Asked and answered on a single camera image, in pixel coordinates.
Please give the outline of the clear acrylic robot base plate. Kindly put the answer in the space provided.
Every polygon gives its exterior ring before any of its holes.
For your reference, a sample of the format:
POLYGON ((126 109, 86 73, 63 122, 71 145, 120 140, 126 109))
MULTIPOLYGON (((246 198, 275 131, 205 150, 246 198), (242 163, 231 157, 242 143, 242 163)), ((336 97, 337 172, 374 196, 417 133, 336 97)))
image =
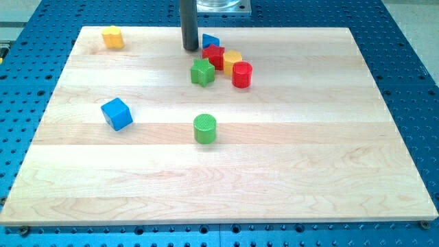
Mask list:
POLYGON ((251 0, 197 0, 199 15, 250 16, 251 0))

